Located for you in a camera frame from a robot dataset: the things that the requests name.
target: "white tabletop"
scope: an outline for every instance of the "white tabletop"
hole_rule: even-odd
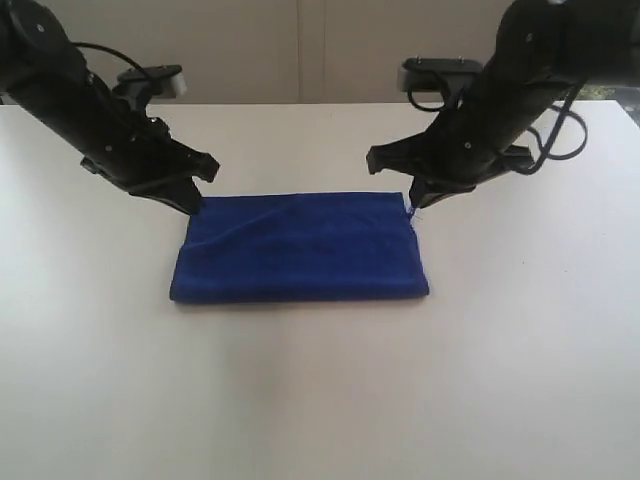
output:
[[[640,130],[577,110],[580,158],[418,213],[427,299],[187,308],[168,298],[187,218],[1,108],[0,478],[636,479]],[[153,112],[220,160],[218,195],[406,191],[364,157],[429,118]],[[568,125],[556,150],[579,143]]]

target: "beige wall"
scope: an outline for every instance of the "beige wall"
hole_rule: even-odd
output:
[[[186,103],[400,99],[414,55],[486,60],[511,0],[42,0],[72,40],[180,63]],[[88,53],[113,78],[124,67]]]

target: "folded blue towel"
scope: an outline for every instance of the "folded blue towel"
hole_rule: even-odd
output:
[[[382,300],[429,293],[400,193],[206,198],[171,284],[179,303]]]

